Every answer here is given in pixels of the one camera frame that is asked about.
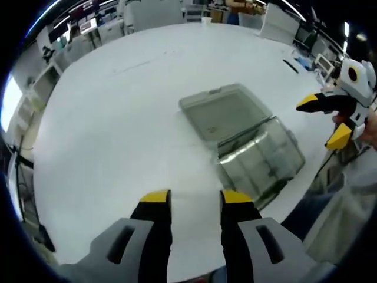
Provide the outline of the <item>person's right hand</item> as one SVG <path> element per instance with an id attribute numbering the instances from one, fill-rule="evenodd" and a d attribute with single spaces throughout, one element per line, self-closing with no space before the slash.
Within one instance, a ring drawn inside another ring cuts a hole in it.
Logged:
<path id="1" fill-rule="evenodd" d="M 364 132 L 360 139 L 373 147 L 376 147 L 376 112 L 370 111 L 366 120 Z"/>

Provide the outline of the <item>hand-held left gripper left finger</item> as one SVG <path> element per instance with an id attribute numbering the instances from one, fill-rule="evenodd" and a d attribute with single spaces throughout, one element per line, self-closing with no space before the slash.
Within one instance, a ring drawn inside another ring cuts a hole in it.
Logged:
<path id="1" fill-rule="evenodd" d="M 167 282 L 171 223 L 171 191 L 148 193 L 129 218 L 91 242 L 83 259 L 61 265 L 60 274 L 67 282 Z"/>

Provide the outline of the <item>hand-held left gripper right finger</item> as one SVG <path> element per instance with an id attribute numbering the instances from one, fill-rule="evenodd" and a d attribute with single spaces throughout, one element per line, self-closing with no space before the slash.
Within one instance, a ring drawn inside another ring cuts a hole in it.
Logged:
<path id="1" fill-rule="evenodd" d="M 334 270 L 317 262 L 302 241 L 273 218 L 264 218 L 245 193 L 220 192 L 221 245 L 228 282 L 324 282 Z"/>

